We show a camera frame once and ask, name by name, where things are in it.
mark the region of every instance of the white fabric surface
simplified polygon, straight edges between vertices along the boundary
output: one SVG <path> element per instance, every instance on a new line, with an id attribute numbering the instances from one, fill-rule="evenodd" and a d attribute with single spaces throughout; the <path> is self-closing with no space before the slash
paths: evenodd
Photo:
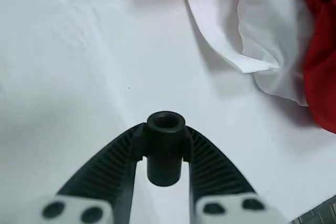
<path id="1" fill-rule="evenodd" d="M 335 136 L 217 58 L 184 0 L 0 5 L 1 224 L 160 110 L 184 115 L 287 219 L 334 195 Z M 188 223 L 186 164 L 173 187 L 151 185 L 146 161 L 135 180 L 130 223 Z"/>
<path id="2" fill-rule="evenodd" d="M 307 106 L 301 63 L 314 25 L 304 0 L 188 0 L 209 44 L 258 86 Z"/>

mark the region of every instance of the black cylindrical object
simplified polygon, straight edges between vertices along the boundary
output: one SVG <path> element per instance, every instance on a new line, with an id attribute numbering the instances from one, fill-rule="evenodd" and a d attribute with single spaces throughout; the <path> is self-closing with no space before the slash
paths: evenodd
<path id="1" fill-rule="evenodd" d="M 147 177 L 155 185 L 171 186 L 181 176 L 185 120 L 174 112 L 152 114 L 145 125 L 148 141 Z"/>

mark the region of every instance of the red cloth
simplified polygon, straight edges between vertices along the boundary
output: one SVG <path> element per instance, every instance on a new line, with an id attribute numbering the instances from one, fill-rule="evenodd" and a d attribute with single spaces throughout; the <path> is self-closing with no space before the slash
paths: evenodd
<path id="1" fill-rule="evenodd" d="M 306 0 L 315 32 L 303 63 L 304 88 L 313 118 L 336 133 L 336 0 Z"/>

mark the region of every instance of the white tablecloth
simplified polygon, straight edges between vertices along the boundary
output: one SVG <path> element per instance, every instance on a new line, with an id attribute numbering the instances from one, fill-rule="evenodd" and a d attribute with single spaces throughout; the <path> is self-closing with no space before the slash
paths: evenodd
<path id="1" fill-rule="evenodd" d="M 182 114 L 288 220 L 335 194 L 335 135 L 224 63 L 185 0 L 0 5 L 0 223 L 160 110 Z M 140 163 L 130 223 L 188 223 L 182 173 L 158 188 Z"/>

